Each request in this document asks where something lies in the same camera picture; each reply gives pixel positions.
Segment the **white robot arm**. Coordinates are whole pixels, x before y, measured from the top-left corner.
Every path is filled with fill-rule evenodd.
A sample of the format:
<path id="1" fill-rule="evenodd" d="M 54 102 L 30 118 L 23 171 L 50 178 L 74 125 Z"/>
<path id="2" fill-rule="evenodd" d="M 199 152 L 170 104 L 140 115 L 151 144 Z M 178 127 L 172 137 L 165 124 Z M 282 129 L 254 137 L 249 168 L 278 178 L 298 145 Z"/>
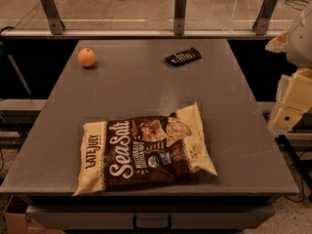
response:
<path id="1" fill-rule="evenodd" d="M 265 49 L 285 53 L 287 61 L 297 67 L 291 76 L 281 76 L 268 120 L 271 133 L 289 132 L 312 108 L 312 2 Z"/>

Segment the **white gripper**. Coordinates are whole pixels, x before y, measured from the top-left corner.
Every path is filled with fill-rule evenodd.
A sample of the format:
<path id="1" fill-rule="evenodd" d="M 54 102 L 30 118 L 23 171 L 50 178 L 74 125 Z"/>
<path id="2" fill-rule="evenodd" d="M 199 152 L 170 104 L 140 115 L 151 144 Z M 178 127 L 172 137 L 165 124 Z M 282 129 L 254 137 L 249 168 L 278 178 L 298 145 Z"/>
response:
<path id="1" fill-rule="evenodd" d="M 265 50 L 284 53 L 287 48 L 289 29 L 270 40 Z M 312 107 L 312 69 L 299 68 L 291 76 L 283 74 L 278 82 L 275 103 L 267 121 L 271 134 L 290 131 Z"/>

